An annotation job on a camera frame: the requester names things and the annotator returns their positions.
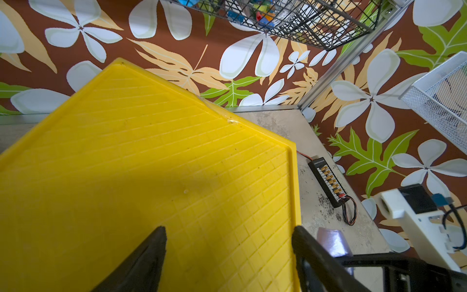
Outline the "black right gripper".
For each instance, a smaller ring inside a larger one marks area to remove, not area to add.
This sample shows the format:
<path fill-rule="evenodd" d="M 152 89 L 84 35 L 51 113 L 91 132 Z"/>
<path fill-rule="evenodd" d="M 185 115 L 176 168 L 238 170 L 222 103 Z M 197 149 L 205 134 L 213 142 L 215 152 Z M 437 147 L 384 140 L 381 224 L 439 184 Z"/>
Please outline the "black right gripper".
<path fill-rule="evenodd" d="M 465 292 L 467 275 L 401 254 L 360 254 L 336 259 L 346 268 L 381 268 L 386 292 Z"/>

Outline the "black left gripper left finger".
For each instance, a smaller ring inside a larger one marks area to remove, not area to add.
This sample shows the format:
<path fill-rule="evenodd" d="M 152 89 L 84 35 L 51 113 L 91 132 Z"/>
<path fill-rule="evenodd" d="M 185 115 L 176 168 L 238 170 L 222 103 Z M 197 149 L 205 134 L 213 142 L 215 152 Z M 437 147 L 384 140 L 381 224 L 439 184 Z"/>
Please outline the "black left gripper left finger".
<path fill-rule="evenodd" d="M 94 292 L 156 292 L 166 255 L 167 234 L 157 227 Z"/>

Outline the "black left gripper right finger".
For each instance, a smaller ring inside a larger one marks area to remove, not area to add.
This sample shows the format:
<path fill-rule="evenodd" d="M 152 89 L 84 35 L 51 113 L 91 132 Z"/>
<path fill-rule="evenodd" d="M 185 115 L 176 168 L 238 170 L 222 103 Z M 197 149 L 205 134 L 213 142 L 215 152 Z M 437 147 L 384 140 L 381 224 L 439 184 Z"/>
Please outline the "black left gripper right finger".
<path fill-rule="evenodd" d="M 303 292 L 367 292 L 303 227 L 294 228 L 291 244 Z"/>

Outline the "purple trash bag roll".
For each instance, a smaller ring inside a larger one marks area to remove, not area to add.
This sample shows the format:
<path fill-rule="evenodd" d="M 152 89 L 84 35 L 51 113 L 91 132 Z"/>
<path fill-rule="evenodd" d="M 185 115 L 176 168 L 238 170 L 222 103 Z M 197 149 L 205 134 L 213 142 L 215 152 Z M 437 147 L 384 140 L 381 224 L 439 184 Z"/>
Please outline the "purple trash bag roll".
<path fill-rule="evenodd" d="M 320 227 L 316 239 L 332 257 L 353 257 L 349 244 L 340 230 Z"/>

